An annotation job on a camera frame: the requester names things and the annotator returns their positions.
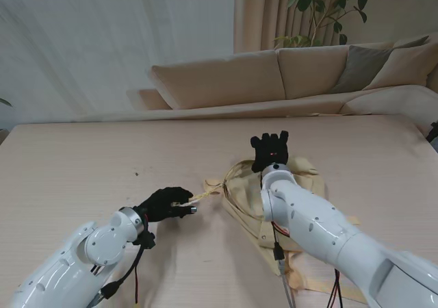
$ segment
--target table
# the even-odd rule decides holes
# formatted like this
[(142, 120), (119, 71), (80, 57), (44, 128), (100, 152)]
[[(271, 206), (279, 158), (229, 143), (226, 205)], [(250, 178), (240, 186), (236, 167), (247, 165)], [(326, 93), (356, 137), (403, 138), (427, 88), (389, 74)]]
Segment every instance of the table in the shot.
[[(203, 179), (253, 156), (251, 136), (283, 129), (289, 152), (315, 165), (330, 201), (360, 228), (438, 264), (438, 154), (404, 118), (21, 125), (0, 146), (0, 306), (81, 223), (105, 222), (166, 186), (198, 194)], [(281, 280), (216, 198), (196, 215), (159, 223), (157, 239), (139, 266), (143, 307), (287, 307)], [(333, 278), (333, 269), (309, 261), (309, 272)], [(328, 296), (300, 292), (296, 300), (325, 307)], [(104, 307), (132, 305), (130, 277)]]

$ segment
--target white curtain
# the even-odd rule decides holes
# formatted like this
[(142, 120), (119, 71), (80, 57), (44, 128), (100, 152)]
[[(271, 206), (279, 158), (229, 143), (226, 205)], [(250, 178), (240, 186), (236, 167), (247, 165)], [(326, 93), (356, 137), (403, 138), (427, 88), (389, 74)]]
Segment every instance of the white curtain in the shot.
[(233, 52), (234, 0), (0, 0), (0, 128), (133, 110), (145, 70)]

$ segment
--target robotic arm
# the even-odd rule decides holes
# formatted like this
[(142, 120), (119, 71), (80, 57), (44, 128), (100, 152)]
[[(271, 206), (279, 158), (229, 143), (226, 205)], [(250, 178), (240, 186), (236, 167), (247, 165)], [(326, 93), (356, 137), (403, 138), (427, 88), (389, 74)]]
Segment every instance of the robotic arm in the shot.
[[(11, 307), (91, 308), (110, 298), (138, 264), (143, 250), (154, 247), (148, 223), (195, 213), (192, 206), (173, 206), (187, 203), (192, 196), (183, 188), (164, 188), (137, 207), (123, 207), (103, 227), (95, 222), (83, 224), (18, 287)], [(104, 286), (123, 258), (127, 242), (140, 245), (132, 267), (123, 278)]]
[(288, 229), (304, 251), (348, 277), (371, 308), (438, 307), (438, 267), (385, 248), (327, 200), (301, 188), (286, 166), (287, 137), (282, 131), (280, 138), (265, 133), (251, 139), (266, 221)]

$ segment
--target gray cushion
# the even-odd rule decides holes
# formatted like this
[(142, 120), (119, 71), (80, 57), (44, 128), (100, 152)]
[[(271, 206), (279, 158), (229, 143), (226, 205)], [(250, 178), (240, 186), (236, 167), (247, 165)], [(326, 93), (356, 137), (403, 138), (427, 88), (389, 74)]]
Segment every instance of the gray cushion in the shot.
[[(408, 42), (394, 49), (417, 47), (424, 44), (428, 36)], [(385, 65), (394, 49), (370, 49), (356, 46), (348, 48), (348, 57), (345, 69), (337, 81), (335, 87), (330, 89), (328, 94), (340, 94), (343, 92), (354, 92), (368, 86), (377, 73)]]

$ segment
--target beige bag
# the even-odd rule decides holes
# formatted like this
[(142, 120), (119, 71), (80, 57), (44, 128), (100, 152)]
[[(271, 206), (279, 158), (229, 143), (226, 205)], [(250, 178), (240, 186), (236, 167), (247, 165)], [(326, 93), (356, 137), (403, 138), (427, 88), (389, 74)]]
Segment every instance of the beige bag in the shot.
[[(270, 222), (263, 221), (263, 205), (260, 195), (260, 174), (251, 170), (253, 160), (244, 160), (234, 165), (222, 182), (224, 198), (223, 207), (242, 225), (245, 234), (255, 245), (273, 273), (280, 275), (278, 263), (274, 259), (274, 232)], [(325, 183), (318, 171), (303, 157), (290, 157), (287, 166), (294, 174), (298, 185), (325, 197)], [(218, 181), (206, 181), (206, 190), (218, 191)], [(307, 289), (330, 293), (333, 284), (306, 279), (294, 266), (294, 255), (302, 249), (292, 239), (276, 232), (277, 239), (285, 250), (286, 276), (289, 286), (294, 290)], [(366, 300), (357, 288), (342, 287), (345, 298), (362, 303)]]

